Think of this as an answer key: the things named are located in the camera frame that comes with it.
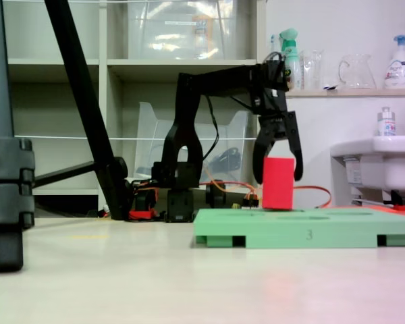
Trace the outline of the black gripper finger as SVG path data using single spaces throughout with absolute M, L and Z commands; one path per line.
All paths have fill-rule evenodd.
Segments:
M 294 179 L 296 181 L 300 181 L 302 179 L 304 167 L 296 114 L 294 111 L 284 111 L 283 115 L 284 126 L 286 129 L 286 138 L 288 139 L 290 152 L 293 154 L 296 160 Z
M 269 154 L 274 143 L 281 138 L 280 119 L 276 116 L 260 116 L 260 130 L 254 142 L 252 154 L 253 175 L 258 184 L 263 183 L 264 158 Z

